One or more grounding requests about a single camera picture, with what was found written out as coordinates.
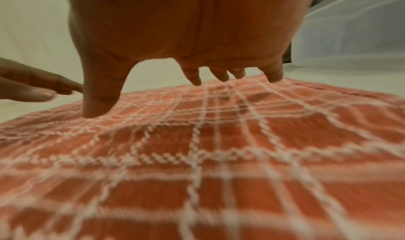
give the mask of white surface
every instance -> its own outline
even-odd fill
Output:
[[[292,42],[301,67],[405,70],[405,0],[326,0]]]
[[[0,0],[0,57],[66,76],[82,82],[78,55],[67,29],[66,0]],[[259,74],[247,69],[247,75]],[[334,70],[284,66],[285,77],[342,87],[387,92],[405,96],[405,72],[386,70]],[[203,68],[203,81],[214,77]],[[124,92],[189,84],[179,66],[171,59],[151,60],[138,64],[131,72]],[[81,94],[59,96],[48,103],[21,103],[0,100],[0,122],[27,113],[68,104],[82,99]]]

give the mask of red and white plaid fabric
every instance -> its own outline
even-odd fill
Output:
[[[0,125],[0,239],[403,240],[405,102],[262,76]]]

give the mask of skin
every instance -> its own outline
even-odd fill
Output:
[[[83,86],[63,76],[0,58],[0,100],[44,102],[74,91],[83,92]]]
[[[221,81],[242,78],[246,67],[281,80],[282,55],[312,0],[69,1],[83,116],[93,118],[115,105],[130,70],[148,59],[174,58],[196,86],[203,66]]]

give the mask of plastic container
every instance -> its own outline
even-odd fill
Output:
[[[312,7],[293,39],[292,63],[405,70],[405,0],[326,0]]]

